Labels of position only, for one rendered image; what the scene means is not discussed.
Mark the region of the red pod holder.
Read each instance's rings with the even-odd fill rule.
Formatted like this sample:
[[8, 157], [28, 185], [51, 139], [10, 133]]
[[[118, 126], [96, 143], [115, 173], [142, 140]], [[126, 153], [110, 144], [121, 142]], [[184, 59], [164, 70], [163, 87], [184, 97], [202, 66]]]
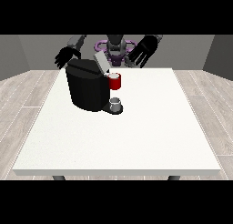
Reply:
[[121, 75], [118, 73], [112, 73], [108, 76], [109, 88], [112, 90], [118, 90], [121, 87]]

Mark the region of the black coffee machine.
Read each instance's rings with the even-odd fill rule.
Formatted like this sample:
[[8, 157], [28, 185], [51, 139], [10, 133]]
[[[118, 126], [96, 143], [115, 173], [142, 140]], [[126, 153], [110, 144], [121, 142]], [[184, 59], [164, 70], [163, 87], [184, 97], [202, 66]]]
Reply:
[[110, 102], [113, 82], [101, 73], [95, 60], [71, 59], [67, 63], [66, 78], [75, 106], [92, 112], [106, 111], [112, 115], [123, 112], [121, 103]]

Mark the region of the small grey cup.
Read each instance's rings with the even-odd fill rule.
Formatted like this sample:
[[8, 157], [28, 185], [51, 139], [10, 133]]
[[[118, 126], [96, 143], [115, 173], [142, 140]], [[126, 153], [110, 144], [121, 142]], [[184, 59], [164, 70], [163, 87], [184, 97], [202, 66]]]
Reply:
[[110, 104], [110, 110], [113, 112], [117, 112], [121, 108], [121, 101], [118, 97], [112, 97], [109, 100], [109, 104]]

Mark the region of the pale grey machine lid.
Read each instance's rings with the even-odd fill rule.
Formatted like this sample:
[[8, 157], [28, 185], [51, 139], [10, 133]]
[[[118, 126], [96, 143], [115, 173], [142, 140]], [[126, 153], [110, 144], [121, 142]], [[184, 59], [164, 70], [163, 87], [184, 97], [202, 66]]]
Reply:
[[99, 51], [93, 55], [93, 58], [97, 62], [97, 65], [99, 66], [99, 69], [103, 74], [107, 72], [107, 70], [110, 68], [110, 65], [106, 59], [106, 55], [103, 51]]

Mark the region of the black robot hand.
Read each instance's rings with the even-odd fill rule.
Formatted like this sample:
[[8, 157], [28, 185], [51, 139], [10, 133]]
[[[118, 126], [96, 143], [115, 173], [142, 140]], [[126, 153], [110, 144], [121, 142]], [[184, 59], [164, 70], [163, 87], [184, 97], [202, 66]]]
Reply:
[[78, 59], [80, 59], [81, 53], [69, 46], [62, 48], [58, 55], [55, 57], [56, 66], [61, 69], [67, 62], [72, 59], [73, 56], [76, 56]]
[[158, 40], [155, 36], [144, 36], [137, 46], [128, 54], [131, 66], [143, 67], [148, 59], [156, 52]]

